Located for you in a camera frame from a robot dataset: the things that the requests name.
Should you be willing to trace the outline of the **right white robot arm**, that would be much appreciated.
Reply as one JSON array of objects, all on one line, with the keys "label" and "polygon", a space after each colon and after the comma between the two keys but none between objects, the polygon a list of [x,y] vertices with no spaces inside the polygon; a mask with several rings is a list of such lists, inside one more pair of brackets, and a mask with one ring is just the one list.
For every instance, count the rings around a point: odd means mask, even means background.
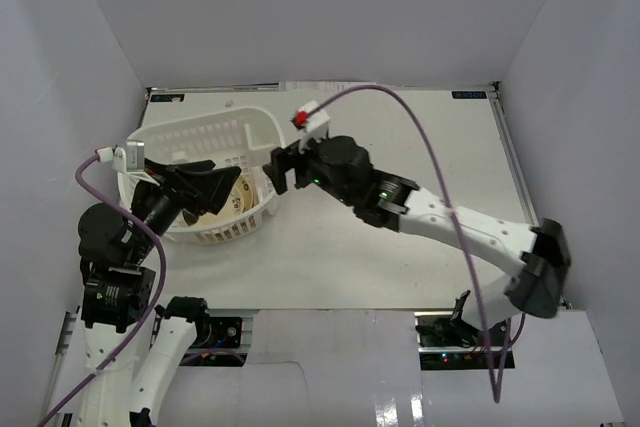
[{"label": "right white robot arm", "polygon": [[278,194],[287,191],[292,172],[296,188],[315,185],[370,226],[435,240],[500,269],[500,280],[456,302],[451,331],[463,345],[477,344],[488,327],[519,313],[540,319],[558,313],[571,254],[555,220],[529,225],[449,207],[415,181],[376,169],[348,136],[278,147],[263,171]]}]

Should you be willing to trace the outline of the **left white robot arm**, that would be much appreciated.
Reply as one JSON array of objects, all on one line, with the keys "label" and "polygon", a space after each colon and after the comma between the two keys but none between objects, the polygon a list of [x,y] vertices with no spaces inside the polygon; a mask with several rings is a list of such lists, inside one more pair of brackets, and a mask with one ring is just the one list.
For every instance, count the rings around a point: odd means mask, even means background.
[{"label": "left white robot arm", "polygon": [[76,183],[97,200],[78,221],[86,374],[50,407],[42,426],[75,397],[81,399],[78,426],[157,425],[184,354],[211,334],[205,300],[175,297],[159,305],[168,270],[161,238],[184,212],[219,212],[240,168],[146,160],[124,208],[84,178],[89,167],[106,161],[116,160],[97,152],[75,172]]}]

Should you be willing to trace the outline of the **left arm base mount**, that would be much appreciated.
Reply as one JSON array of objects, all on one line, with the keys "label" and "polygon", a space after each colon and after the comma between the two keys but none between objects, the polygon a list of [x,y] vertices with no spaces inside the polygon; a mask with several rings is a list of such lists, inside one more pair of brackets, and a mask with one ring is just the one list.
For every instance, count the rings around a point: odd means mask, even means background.
[{"label": "left arm base mount", "polygon": [[252,341],[248,317],[210,317],[202,334],[184,354],[181,366],[242,367]]}]

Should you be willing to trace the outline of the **cream plate with black patch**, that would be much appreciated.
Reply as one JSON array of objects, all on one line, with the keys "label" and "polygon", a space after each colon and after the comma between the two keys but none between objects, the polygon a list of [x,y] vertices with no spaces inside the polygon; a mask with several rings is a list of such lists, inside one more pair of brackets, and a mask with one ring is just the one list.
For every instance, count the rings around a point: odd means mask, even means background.
[{"label": "cream plate with black patch", "polygon": [[236,180],[220,215],[225,219],[237,217],[252,209],[254,204],[255,193],[253,183],[246,175],[241,175]]}]

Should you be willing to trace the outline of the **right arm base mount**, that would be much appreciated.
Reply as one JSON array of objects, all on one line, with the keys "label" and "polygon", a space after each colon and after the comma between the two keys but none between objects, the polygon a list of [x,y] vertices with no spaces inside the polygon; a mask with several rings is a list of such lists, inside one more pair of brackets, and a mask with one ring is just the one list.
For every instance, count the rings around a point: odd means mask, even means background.
[{"label": "right arm base mount", "polygon": [[423,372],[487,370],[487,348],[475,329],[455,327],[449,311],[416,312],[420,368]]}]

